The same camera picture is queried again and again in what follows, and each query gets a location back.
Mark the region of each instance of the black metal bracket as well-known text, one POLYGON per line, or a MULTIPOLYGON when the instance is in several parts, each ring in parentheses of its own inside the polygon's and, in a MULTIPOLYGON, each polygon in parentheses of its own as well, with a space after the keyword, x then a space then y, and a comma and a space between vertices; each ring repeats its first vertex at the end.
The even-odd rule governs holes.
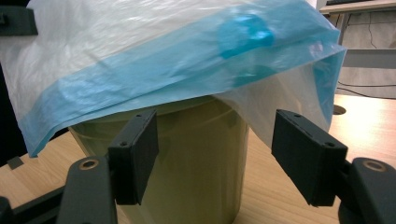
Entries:
POLYGON ((2 35, 38 35, 33 10, 0 6, 0 36, 2 35))
POLYGON ((272 153, 314 206, 332 206, 340 223, 396 223, 396 171, 382 162, 345 160, 347 147, 305 117, 277 110, 272 153))
POLYGON ((76 161, 64 188, 11 210, 0 198, 0 224, 117 223, 118 204, 141 203, 159 153, 156 111, 136 115, 105 157, 76 161))

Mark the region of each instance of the blue plastic bag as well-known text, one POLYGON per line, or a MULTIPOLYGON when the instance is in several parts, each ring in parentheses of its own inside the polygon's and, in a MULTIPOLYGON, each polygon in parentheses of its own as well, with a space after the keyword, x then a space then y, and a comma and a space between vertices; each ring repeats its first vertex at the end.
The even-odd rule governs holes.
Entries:
POLYGON ((215 95, 266 144, 276 109, 330 127, 346 50, 303 0, 32 0, 38 36, 1 37, 28 152, 84 120, 215 95))

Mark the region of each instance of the cable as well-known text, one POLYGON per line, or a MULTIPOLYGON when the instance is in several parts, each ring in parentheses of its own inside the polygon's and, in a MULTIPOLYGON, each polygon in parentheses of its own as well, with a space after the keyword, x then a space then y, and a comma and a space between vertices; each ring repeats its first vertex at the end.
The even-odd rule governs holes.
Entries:
POLYGON ((390 85, 351 85, 351 84, 345 84, 340 81, 338 81, 338 84, 343 85, 343 86, 350 86, 350 87, 396 87, 396 84, 390 84, 390 85))
POLYGON ((371 12, 369 13, 369 32, 370 32, 370 43, 373 45, 373 47, 376 49, 376 46, 373 44, 373 34, 371 33, 371 12))
POLYGON ((350 92, 353 92, 353 93, 355 93, 355 94, 357 94, 359 96, 364 96, 364 97, 369 97, 369 98, 385 99, 385 100, 396 100, 396 98, 391 98, 391 97, 378 97, 378 96, 365 95, 365 94, 362 94, 362 93, 359 93, 359 92, 356 92, 356 91, 351 91, 351 90, 344 89, 344 88, 337 88, 337 89, 338 90, 342 90, 342 91, 350 91, 350 92))
POLYGON ((335 27, 337 27, 337 24, 338 24, 338 20, 340 20, 340 16, 341 16, 341 14, 338 14, 338 18, 337 18, 337 21, 335 22, 335 27))
POLYGON ((350 21, 350 17, 352 16, 352 13, 349 13, 349 18, 347 19, 347 23, 346 23, 346 28, 348 27, 348 25, 349 25, 349 21, 350 21))

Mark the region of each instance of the yellow bucket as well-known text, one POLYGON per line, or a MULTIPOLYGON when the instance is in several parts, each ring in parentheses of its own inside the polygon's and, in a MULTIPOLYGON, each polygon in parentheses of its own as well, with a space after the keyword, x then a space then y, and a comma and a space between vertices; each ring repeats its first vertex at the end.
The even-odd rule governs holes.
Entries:
MULTIPOLYGON (((246 123, 210 96, 154 107, 160 153, 142 205, 122 206, 125 215, 134 224, 233 223, 241 203, 246 123)), ((87 155, 105 155, 121 128, 142 110, 69 129, 87 155)))

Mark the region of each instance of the table surface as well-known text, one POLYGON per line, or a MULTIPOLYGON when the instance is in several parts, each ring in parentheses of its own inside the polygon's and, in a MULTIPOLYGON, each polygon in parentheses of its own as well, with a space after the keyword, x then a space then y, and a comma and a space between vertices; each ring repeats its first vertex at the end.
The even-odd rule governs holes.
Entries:
POLYGON ((359 3, 341 4, 335 6, 322 7, 321 13, 348 13, 364 10, 379 10, 387 7, 396 7, 396 0, 373 0, 359 3))
MULTIPOLYGON (((369 157, 396 167, 396 101, 336 95, 346 109, 333 116, 330 134, 349 147, 347 159, 369 157)), ((64 184, 68 167, 84 154, 70 133, 48 143, 39 158, 21 157, 24 165, 0 168, 0 195, 12 207, 27 203, 64 184)), ((280 168, 270 149, 249 134, 245 185, 235 224, 338 223, 339 200, 333 207, 308 206, 280 168)), ((120 223, 128 223, 123 213, 120 223)))

